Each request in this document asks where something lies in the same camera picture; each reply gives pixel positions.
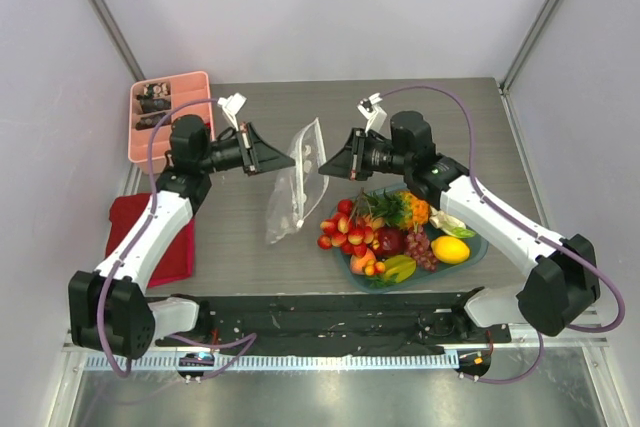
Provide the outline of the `clear zip top bag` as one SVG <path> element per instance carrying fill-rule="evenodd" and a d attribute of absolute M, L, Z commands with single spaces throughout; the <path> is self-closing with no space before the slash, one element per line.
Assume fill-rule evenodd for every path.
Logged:
<path fill-rule="evenodd" d="M 328 189 L 329 178 L 319 173 L 327 158 L 318 118 L 293 137 L 287 155 L 295 165 L 276 177 L 266 211 L 268 245 L 299 232 Z"/>

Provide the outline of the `orange toy pineapple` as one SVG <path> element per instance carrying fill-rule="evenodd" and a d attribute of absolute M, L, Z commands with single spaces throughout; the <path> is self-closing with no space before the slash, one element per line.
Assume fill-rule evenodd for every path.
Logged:
<path fill-rule="evenodd" d="M 429 221 L 429 204 L 408 190 L 365 194 L 368 211 L 389 227 L 410 230 Z"/>

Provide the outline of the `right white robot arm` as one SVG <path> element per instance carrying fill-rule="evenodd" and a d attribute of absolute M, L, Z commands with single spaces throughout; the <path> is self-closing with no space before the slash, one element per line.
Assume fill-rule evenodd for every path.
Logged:
<path fill-rule="evenodd" d="M 431 127 L 415 111 L 390 120 L 391 136 L 352 130 L 322 175 L 364 181 L 373 173 L 402 176 L 410 192 L 461 221 L 504 254 L 524 275 L 522 285 L 476 288 L 451 318 L 457 338 L 472 342 L 501 323 L 528 323 L 556 336 L 599 299 L 597 276 L 584 267 L 595 261 L 592 243 L 565 238 L 526 218 L 473 182 L 469 170 L 437 152 Z"/>

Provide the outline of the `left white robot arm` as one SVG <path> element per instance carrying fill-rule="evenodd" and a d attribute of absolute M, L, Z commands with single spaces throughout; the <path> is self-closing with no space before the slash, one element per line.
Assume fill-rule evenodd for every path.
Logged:
<path fill-rule="evenodd" d="M 241 169 L 252 176 L 294 166 L 249 123 L 210 138 L 204 121 L 185 115 L 171 125 L 170 165 L 156 180 L 143 213 L 115 250 L 93 271 L 78 271 L 68 284 L 70 332 L 75 345 L 129 361 L 155 341 L 178 334 L 190 345 L 205 344 L 212 320 L 188 296 L 150 302 L 150 278 L 175 237 L 204 202 L 213 173 Z"/>

